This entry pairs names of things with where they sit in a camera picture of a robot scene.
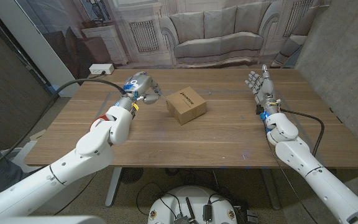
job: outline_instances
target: wooden table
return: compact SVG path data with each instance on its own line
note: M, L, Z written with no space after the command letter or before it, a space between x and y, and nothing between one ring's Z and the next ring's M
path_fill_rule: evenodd
M115 70L105 80L123 85L141 70ZM207 112L180 126L161 98L153 105L139 102L128 140L113 146L111 165L118 167L236 167L278 168L267 145L264 127L255 115L255 100L244 80L249 69L145 70L169 95L192 87L207 101ZM330 168L358 169L358 140L330 112L325 102L296 70L271 69L282 108L310 114L325 123L318 153ZM46 165L71 151L98 115L119 98L102 83L84 83L39 139L25 162ZM287 115L312 149L320 125L315 120Z

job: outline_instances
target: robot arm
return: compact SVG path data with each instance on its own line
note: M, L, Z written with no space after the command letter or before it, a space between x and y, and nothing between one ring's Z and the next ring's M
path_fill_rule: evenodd
M263 71L262 77L251 72L246 83L255 95L261 118L271 129L267 138L275 146L278 158L307 181L339 223L358 224L358 196L313 157L309 146L298 136L296 126L278 112L280 101L274 98L273 83L265 65Z
M0 193L0 217L28 215L67 185L110 165L114 159L111 145L126 142L137 110L136 101L140 98L151 104L158 100L159 96L145 93L148 87L161 92L145 72L137 73L127 82L132 86L124 86L126 94L93 122L74 150Z

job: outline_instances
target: table leg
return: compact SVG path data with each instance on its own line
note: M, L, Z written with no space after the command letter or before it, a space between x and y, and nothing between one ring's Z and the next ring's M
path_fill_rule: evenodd
M274 210L281 209L280 201L278 200L277 190L276 190L274 180L273 180L272 170L261 169L260 174L262 175L262 178L264 179L267 193L268 193L270 203L272 204L273 209Z
M107 193L106 202L105 202L107 207L111 207L112 203L114 202L114 198L116 196L116 192L118 189L119 179L121 177L121 170L122 167L115 167L114 170L112 171L109 192Z

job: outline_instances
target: electrical outlet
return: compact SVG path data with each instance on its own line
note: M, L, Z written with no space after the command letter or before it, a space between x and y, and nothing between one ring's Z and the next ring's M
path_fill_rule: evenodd
M106 74L112 74L112 71L114 71L114 66L112 64L92 64L89 70L92 75L102 74L103 71L105 71Z

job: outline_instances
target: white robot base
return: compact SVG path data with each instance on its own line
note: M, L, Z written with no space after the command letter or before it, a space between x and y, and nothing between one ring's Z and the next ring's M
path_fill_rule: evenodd
M211 204L212 219L207 223L237 223L237 217L232 205L211 189L200 186L182 186L170 190L168 193L178 198L183 216L187 216L189 219L187 222L178 222L177 220L178 223L205 223L206 221L203 218L204 205L208 204L210 197L210 202L213 202ZM150 209L148 224L176 223L175 216L181 217L178 200L172 195L165 194L161 199L154 202ZM194 218L191 217L191 209L186 202L186 198L188 198L190 207L193 210Z

